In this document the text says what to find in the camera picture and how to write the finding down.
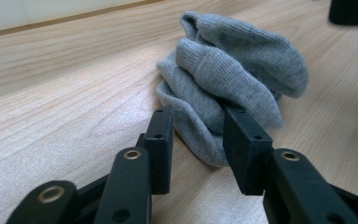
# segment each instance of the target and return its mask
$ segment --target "wood grain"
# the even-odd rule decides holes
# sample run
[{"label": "wood grain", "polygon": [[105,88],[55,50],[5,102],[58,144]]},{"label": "wood grain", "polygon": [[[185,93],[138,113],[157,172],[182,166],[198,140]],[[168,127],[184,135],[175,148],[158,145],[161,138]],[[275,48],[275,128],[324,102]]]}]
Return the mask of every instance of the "wood grain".
[{"label": "wood grain", "polygon": [[[283,98],[275,147],[309,157],[358,194],[358,27],[326,21],[329,1],[166,0],[0,36],[0,223],[53,179],[79,188],[106,175],[159,107],[155,62],[184,36],[185,10],[249,21],[288,37],[310,85]],[[241,196],[228,168],[199,161],[175,136],[172,192],[153,198],[154,223],[266,223],[260,197]]]}]

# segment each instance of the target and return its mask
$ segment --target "tabletop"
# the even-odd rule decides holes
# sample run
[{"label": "tabletop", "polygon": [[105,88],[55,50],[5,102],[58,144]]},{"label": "tabletop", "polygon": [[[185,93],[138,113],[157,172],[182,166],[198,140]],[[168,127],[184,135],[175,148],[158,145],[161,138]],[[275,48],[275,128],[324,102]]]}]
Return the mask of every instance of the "tabletop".
[{"label": "tabletop", "polygon": [[[109,173],[160,107],[155,66],[185,36],[186,10],[248,21],[287,37],[310,84],[283,97],[274,147],[305,154],[358,194],[358,27],[327,21],[329,1],[164,0],[0,35],[0,223],[50,180],[78,188]],[[229,168],[197,159],[174,135],[171,192],[154,223],[266,223],[262,197],[241,195]]]}]

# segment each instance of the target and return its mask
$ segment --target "folded cloth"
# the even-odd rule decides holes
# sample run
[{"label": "folded cloth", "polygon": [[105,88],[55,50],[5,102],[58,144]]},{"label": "folded cloth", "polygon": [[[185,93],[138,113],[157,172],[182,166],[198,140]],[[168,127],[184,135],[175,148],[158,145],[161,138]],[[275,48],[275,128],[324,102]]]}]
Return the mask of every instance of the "folded cloth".
[{"label": "folded cloth", "polygon": [[172,105],[174,127],[189,149],[213,166],[227,166],[224,112],[215,97],[244,107],[265,129],[282,127],[277,101],[306,89],[308,70],[284,37],[218,15],[185,12],[187,38],[157,63],[163,105]]}]

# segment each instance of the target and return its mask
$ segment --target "wooden table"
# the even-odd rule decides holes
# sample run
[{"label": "wooden table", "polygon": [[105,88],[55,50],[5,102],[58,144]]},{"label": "wooden table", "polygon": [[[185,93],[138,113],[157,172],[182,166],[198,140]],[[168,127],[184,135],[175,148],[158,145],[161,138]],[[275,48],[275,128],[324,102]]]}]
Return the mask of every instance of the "wooden table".
[{"label": "wooden table", "polygon": [[[36,186],[79,188],[134,146],[152,111],[155,63],[184,36],[185,10],[249,21],[289,38],[310,69],[283,98],[275,147],[309,157],[326,180],[358,194],[358,27],[327,22],[329,1],[166,0],[0,35],[0,223]],[[229,168],[199,161],[174,137],[172,191],[153,197],[154,223],[265,223],[261,197],[241,196]]]}]

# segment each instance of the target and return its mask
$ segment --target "knit fabric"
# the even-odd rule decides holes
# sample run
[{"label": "knit fabric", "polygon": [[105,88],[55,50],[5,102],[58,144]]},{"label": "knit fabric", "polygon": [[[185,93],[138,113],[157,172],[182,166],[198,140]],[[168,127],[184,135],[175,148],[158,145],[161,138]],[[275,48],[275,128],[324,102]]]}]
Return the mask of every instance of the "knit fabric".
[{"label": "knit fabric", "polygon": [[185,12],[186,38],[157,63],[163,105],[190,150],[213,166],[227,166],[224,112],[215,97],[240,105],[265,129],[282,127],[282,94],[300,96],[308,70],[295,46],[281,35],[219,15]]}]

